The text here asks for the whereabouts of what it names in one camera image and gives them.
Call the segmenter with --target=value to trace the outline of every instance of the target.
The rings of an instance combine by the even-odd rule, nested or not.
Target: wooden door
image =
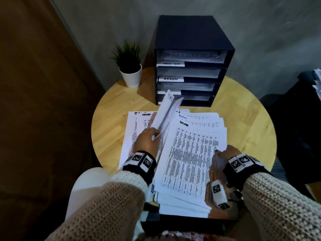
[[[1,240],[42,239],[64,219],[103,93],[48,0],[0,0]]]

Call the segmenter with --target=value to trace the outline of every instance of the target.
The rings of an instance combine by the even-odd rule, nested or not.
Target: person's left hand
[[[156,158],[160,139],[157,137],[153,141],[151,137],[153,135],[157,136],[159,133],[160,131],[155,128],[144,129],[144,131],[137,137],[133,152],[136,153],[139,150],[143,150]]]

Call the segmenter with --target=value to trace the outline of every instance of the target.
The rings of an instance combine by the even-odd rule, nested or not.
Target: black box
[[[175,97],[184,97],[182,106],[210,107],[234,52],[213,16],[160,15],[154,51],[155,104],[170,89]]]

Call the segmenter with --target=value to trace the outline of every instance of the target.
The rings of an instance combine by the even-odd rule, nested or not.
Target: wristband
[[[239,154],[231,158],[225,166],[223,173],[226,176],[227,182],[240,191],[243,190],[245,181],[251,175],[255,173],[268,173],[272,175],[261,162],[247,154]]]
[[[123,165],[123,171],[141,175],[148,186],[153,180],[155,168],[155,158],[148,152],[142,150],[130,156]]]

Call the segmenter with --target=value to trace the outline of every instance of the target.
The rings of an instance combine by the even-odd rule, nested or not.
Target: gray wall
[[[105,89],[121,79],[115,43],[139,42],[145,58],[160,14],[213,15],[236,48],[227,75],[258,98],[321,66],[321,0],[52,1]]]

